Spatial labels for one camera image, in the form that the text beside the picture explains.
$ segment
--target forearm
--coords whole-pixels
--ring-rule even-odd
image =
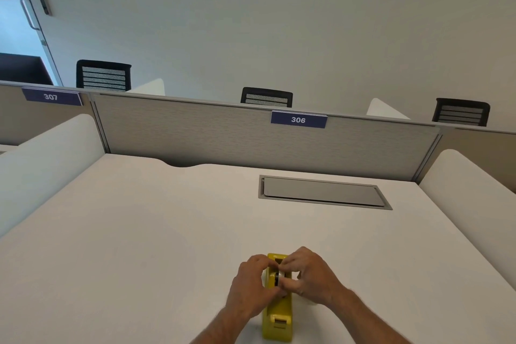
[[[242,315],[223,308],[190,344],[234,344],[246,323]]]
[[[342,288],[330,309],[357,344],[407,344],[409,341],[370,310],[353,291]]]

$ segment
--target desk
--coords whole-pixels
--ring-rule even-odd
[[[375,184],[393,210],[259,199],[260,175]],[[414,183],[106,154],[0,239],[0,342],[189,342],[241,261],[301,245],[411,341],[516,337],[516,292]],[[296,297],[293,342],[351,338]]]

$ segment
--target hand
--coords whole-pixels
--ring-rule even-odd
[[[304,246],[285,258],[278,268],[282,272],[299,272],[297,280],[281,277],[279,287],[330,309],[346,290],[328,264]]]
[[[228,310],[249,321],[266,308],[276,297],[285,296],[280,287],[265,288],[261,283],[261,273],[267,267],[278,268],[278,263],[263,254],[251,256],[241,263],[238,273],[231,283],[226,306]]]

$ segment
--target mesh backrest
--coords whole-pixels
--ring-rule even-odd
[[[485,127],[491,106],[486,102],[437,98],[432,121]]]
[[[292,107],[293,94],[286,91],[270,90],[267,88],[244,87],[241,103],[266,105],[280,108]]]
[[[123,92],[130,90],[131,65],[79,60],[77,62],[77,87]]]

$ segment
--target chair backrest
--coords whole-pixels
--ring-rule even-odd
[[[436,98],[437,106],[432,121],[485,127],[491,106],[487,102],[465,99]]]
[[[96,90],[127,91],[131,89],[131,65],[79,60],[77,62],[77,87]]]
[[[0,80],[53,85],[39,56],[0,53]]]
[[[244,87],[242,89],[241,103],[253,103],[255,105],[292,107],[293,94],[288,91],[269,90],[267,88]]]

